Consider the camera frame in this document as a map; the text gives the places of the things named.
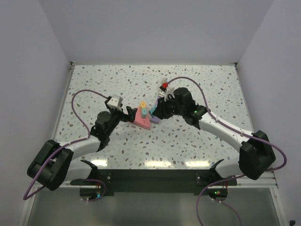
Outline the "teal plug adapter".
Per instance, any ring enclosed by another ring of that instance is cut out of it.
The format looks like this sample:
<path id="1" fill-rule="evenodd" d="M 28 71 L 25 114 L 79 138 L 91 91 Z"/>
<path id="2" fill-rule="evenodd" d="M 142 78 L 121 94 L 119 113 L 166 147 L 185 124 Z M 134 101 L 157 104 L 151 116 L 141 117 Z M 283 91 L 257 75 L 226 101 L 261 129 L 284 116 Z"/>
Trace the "teal plug adapter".
<path id="1" fill-rule="evenodd" d="M 156 107 L 152 107 L 150 110 L 149 110 L 149 114 L 151 115 L 151 117 L 154 116 L 154 111 L 156 110 Z"/>
<path id="2" fill-rule="evenodd" d="M 147 111 L 147 108 L 146 107 L 141 107 L 141 117 L 142 118 L 146 118 L 147 117 L 147 115 L 148 115 L 148 111 Z"/>

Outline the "yellow plug adapter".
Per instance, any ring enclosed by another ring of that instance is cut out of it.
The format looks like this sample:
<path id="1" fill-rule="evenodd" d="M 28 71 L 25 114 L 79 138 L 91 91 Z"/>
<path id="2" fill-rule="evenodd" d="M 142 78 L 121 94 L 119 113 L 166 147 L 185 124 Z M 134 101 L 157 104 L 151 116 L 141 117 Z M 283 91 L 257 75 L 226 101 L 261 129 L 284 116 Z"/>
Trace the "yellow plug adapter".
<path id="1" fill-rule="evenodd" d="M 146 106 L 146 103 L 144 102 L 144 101 L 142 101 L 141 103 L 140 103 L 140 107 L 141 108 L 146 108 L 147 106 Z"/>

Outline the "pink triangular power strip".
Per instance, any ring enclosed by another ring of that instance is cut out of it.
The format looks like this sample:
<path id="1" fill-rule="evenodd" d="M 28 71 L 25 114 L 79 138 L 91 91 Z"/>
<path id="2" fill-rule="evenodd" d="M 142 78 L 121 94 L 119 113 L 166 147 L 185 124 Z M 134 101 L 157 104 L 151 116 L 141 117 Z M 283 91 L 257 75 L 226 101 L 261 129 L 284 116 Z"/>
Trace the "pink triangular power strip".
<path id="1" fill-rule="evenodd" d="M 141 108 L 138 107 L 137 112 L 135 114 L 134 124 L 143 129 L 149 129 L 151 126 L 151 122 L 150 122 L 150 116 L 149 116 L 148 112 L 144 118 L 142 115 Z"/>

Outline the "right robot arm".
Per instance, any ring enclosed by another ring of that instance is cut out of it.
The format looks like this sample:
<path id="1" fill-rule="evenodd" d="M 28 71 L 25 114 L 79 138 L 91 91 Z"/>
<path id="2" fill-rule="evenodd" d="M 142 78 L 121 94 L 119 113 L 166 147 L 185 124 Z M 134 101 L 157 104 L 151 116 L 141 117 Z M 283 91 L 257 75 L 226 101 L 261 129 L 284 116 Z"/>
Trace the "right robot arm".
<path id="1" fill-rule="evenodd" d="M 181 116 L 187 124 L 217 136 L 238 151 L 237 158 L 221 159 L 210 168 L 209 178 L 215 185 L 236 175 L 257 180 L 276 160 L 264 132 L 245 131 L 232 124 L 227 125 L 205 106 L 197 104 L 187 88 L 160 91 L 152 114 L 161 120 Z"/>

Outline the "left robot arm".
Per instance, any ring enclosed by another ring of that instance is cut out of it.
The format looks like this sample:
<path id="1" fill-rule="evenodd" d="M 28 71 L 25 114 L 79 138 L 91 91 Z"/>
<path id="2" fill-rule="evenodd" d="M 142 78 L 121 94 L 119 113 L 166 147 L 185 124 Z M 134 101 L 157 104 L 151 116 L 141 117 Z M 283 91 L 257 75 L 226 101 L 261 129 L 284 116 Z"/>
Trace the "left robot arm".
<path id="1" fill-rule="evenodd" d="M 27 175 L 47 189 L 56 190 L 65 181 L 73 159 L 103 150 L 120 122 L 134 122 L 138 109 L 126 109 L 127 113 L 116 109 L 100 112 L 88 138 L 66 144 L 48 140 L 30 164 Z"/>

